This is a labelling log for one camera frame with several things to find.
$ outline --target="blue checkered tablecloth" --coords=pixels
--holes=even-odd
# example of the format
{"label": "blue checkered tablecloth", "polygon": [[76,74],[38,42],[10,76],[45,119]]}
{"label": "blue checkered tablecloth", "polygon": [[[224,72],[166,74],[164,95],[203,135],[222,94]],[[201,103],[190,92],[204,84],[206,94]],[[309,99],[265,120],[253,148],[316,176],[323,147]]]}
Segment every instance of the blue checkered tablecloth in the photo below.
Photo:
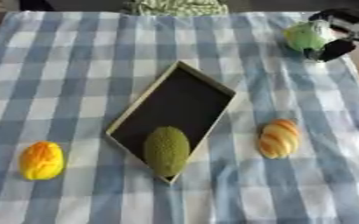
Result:
{"label": "blue checkered tablecloth", "polygon": [[[359,75],[306,61],[282,29],[301,13],[133,17],[8,13],[0,26],[0,223],[358,223]],[[172,185],[102,137],[174,61],[236,98]],[[295,119],[298,152],[260,156],[257,130]],[[67,167],[27,181],[18,155],[60,143]]]}

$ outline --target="orange striped bread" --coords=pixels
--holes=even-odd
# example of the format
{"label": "orange striped bread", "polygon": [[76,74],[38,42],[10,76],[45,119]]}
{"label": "orange striped bread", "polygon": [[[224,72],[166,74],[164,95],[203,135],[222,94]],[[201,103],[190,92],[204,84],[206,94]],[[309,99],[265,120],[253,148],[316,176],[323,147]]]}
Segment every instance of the orange striped bread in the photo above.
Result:
{"label": "orange striped bread", "polygon": [[264,127],[259,149],[267,158],[285,158],[297,150],[298,139],[299,132],[294,122],[277,119]]}

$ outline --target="rectangular tray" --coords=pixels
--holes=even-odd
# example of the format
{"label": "rectangular tray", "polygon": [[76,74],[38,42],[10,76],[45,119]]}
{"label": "rectangular tray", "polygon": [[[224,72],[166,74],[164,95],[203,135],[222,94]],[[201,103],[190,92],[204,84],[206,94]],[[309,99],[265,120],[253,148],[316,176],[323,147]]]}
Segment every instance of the rectangular tray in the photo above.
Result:
{"label": "rectangular tray", "polygon": [[[113,122],[106,135],[145,163],[143,144],[148,134],[160,126],[173,126],[187,136],[192,155],[234,95],[228,87],[177,61]],[[160,178],[171,184],[179,175]]]}

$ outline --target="green spiky fruit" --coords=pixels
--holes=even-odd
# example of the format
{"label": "green spiky fruit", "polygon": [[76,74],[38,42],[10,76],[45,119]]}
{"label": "green spiky fruit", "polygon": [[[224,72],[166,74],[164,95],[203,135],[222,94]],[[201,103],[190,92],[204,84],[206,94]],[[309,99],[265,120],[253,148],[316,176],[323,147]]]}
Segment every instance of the green spiky fruit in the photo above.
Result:
{"label": "green spiky fruit", "polygon": [[187,137],[174,127],[159,127],[144,142],[145,162],[162,177],[179,173],[189,152]]}

